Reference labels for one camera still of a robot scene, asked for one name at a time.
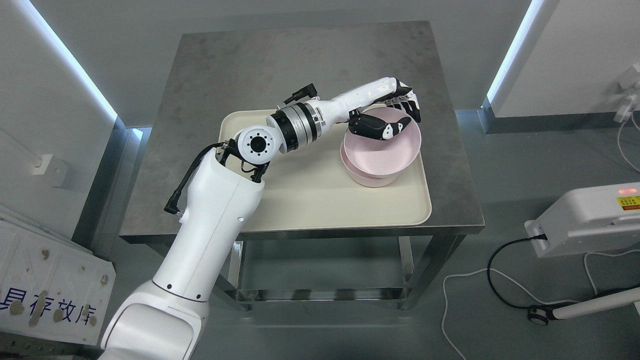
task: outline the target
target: white wall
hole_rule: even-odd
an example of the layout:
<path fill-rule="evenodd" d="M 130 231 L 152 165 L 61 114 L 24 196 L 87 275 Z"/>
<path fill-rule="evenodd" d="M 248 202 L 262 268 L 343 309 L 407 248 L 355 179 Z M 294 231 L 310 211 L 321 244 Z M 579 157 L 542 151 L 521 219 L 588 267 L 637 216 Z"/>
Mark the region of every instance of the white wall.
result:
<path fill-rule="evenodd" d="M 640 2 L 534 3 L 542 14 L 527 35 L 532 40 L 519 50 L 502 89 L 489 96 L 496 116 L 616 111 L 625 96 L 618 76 L 640 61 Z"/>
<path fill-rule="evenodd" d="M 0 203 L 71 238 L 116 114 L 34 14 L 28 1 L 0 2 L 0 129 L 70 170 L 63 186 L 52 188 L 2 143 Z"/>
<path fill-rule="evenodd" d="M 125 124 L 143 126 L 156 119 L 183 33 L 368 22 L 430 20 L 454 107 L 478 108 L 530 0 L 32 2 Z"/>

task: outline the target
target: floor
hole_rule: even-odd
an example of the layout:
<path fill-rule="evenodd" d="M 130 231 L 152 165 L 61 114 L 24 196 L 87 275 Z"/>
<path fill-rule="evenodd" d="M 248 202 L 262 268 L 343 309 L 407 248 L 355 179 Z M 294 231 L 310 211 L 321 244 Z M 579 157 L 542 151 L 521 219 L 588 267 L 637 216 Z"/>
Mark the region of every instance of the floor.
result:
<path fill-rule="evenodd" d="M 485 135 L 476 110 L 457 111 L 486 228 L 468 236 L 411 310 L 369 302 L 259 304 L 250 312 L 222 301 L 211 304 L 208 327 L 192 359 L 458 359 L 440 332 L 442 279 L 486 266 L 491 253 L 525 236 L 523 223 L 538 217 L 574 188 L 637 181 L 622 160 L 617 129 Z M 622 146 L 640 163 L 640 133 L 624 129 Z M 428 238 L 416 238 L 414 250 Z M 109 259 L 118 277 L 108 316 L 135 287 L 153 276 L 160 255 L 146 245 L 117 239 Z M 638 282 L 640 253 L 592 257 L 601 288 Z M 582 256 L 538 259 L 528 243 L 506 249 L 495 267 L 543 300 L 586 299 L 591 288 Z M 392 238 L 250 243 L 247 287 L 357 287 L 401 284 Z M 496 285 L 513 302 L 532 304 L 502 279 Z M 483 275 L 447 281 L 448 335 L 468 359 L 639 359 L 640 316 L 622 307 L 540 327 L 524 311 L 502 304 Z"/>

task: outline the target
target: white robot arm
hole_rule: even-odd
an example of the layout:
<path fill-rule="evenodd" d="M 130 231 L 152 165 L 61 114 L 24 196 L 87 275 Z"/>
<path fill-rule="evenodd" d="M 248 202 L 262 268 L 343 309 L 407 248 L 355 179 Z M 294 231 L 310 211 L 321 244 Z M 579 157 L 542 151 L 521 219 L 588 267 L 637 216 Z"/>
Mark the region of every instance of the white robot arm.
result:
<path fill-rule="evenodd" d="M 286 106 L 309 96 L 311 100 Z M 247 127 L 233 139 L 205 148 L 191 164 L 165 211 L 182 215 L 182 224 L 152 280 L 131 294 L 102 337 L 101 360 L 189 359 L 205 327 L 209 295 L 242 226 L 255 211 L 269 161 L 326 134 L 338 122 L 362 136 L 387 140 L 402 125 L 387 124 L 360 112 L 374 102 L 404 110 L 420 121 L 417 97 L 395 78 L 359 86 L 329 101 L 317 99 L 313 84 L 292 94 L 266 125 Z M 253 165 L 251 180 L 227 169 L 233 155 Z M 177 201 L 192 172 L 188 205 Z"/>

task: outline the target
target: warning label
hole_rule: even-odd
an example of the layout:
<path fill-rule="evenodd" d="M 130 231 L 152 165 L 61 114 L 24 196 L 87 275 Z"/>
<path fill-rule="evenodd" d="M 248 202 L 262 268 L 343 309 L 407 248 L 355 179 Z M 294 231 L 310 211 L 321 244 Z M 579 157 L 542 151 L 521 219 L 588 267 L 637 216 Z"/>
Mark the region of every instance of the warning label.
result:
<path fill-rule="evenodd" d="M 618 197 L 618 204 L 624 211 L 640 210 L 640 196 Z"/>

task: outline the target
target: white cable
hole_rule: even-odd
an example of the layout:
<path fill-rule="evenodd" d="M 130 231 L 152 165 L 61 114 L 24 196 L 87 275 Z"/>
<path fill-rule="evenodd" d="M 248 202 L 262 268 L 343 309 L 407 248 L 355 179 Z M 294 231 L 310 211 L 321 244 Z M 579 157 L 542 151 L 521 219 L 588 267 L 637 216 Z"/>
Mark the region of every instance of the white cable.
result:
<path fill-rule="evenodd" d="M 633 118 L 633 116 L 634 116 L 633 113 L 631 113 L 631 119 L 633 120 L 634 125 L 638 127 L 638 125 L 636 124 L 636 120 Z M 629 166 L 634 168 L 637 172 L 640 172 L 640 169 L 638 169 L 633 164 L 631 164 L 631 161 L 627 159 L 627 157 L 625 156 L 625 153 L 622 151 L 622 147 L 620 146 L 620 133 L 622 133 L 622 128 L 625 127 L 625 124 L 627 123 L 627 121 L 623 121 L 622 124 L 620 124 L 620 128 L 618 129 L 618 135 L 616 137 L 616 141 L 618 143 L 618 150 L 620 150 L 620 155 L 622 155 L 622 158 L 627 162 L 627 164 L 629 164 Z"/>
<path fill-rule="evenodd" d="M 636 127 L 636 129 L 638 129 L 640 131 L 640 126 L 638 126 L 636 119 L 634 118 L 634 112 L 631 111 L 631 122 L 634 123 L 634 126 Z"/>
<path fill-rule="evenodd" d="M 451 345 L 451 347 L 458 353 L 458 355 L 460 355 L 460 357 L 463 360 L 467 360 L 467 358 L 462 354 L 462 352 L 460 352 L 460 350 L 458 350 L 458 348 L 455 345 L 453 345 L 453 342 L 451 341 L 451 339 L 449 339 L 449 336 L 447 335 L 447 332 L 444 330 L 444 322 L 445 322 L 445 320 L 447 318 L 447 311 L 449 310 L 449 299 L 447 298 L 446 282 L 447 282 L 447 279 L 450 278 L 450 277 L 471 276 L 471 275 L 475 275 L 475 274 L 478 274 L 478 273 L 481 273 L 481 272 L 485 272 L 485 271 L 486 271 L 486 268 L 480 269 L 480 270 L 476 270 L 476 271 L 470 272 L 468 274 L 447 275 L 442 280 L 442 293 L 444 294 L 444 313 L 442 314 L 442 321 L 440 322 L 440 330 L 442 330 L 442 334 L 444 335 L 445 339 L 447 339 L 447 341 L 449 342 L 449 345 Z M 532 297 L 535 301 L 539 302 L 540 304 L 553 305 L 553 304 L 559 304 L 559 303 L 562 303 L 562 302 L 575 302 L 575 303 L 579 302 L 579 301 L 576 301 L 576 300 L 558 300 L 558 301 L 552 301 L 552 302 L 544 302 L 544 301 L 538 299 L 537 297 L 535 297 L 529 290 L 527 290 L 519 282 L 517 282 L 514 279 L 512 279 L 509 275 L 501 272 L 500 270 L 494 269 L 494 268 L 492 268 L 491 271 L 497 272 L 498 274 L 504 276 L 507 280 L 509 280 L 509 281 L 513 282 L 514 284 L 516 284 L 520 289 L 523 289 L 530 297 Z"/>
<path fill-rule="evenodd" d="M 589 282 L 591 283 L 591 287 L 593 288 L 593 294 L 594 295 L 598 295 L 598 289 L 596 289 L 596 284 L 593 282 L 593 278 L 591 278 L 591 273 L 589 272 L 589 267 L 587 266 L 587 256 L 589 256 L 589 255 L 602 255 L 602 256 L 607 256 L 609 258 L 615 258 L 615 257 L 618 257 L 618 256 L 627 255 L 627 254 L 629 254 L 631 252 L 640 252 L 640 249 L 629 250 L 629 251 L 622 252 L 620 254 L 605 254 L 603 252 L 587 252 L 584 255 L 584 258 L 582 259 L 582 261 L 584 262 L 584 271 L 587 272 L 587 277 L 589 278 Z"/>

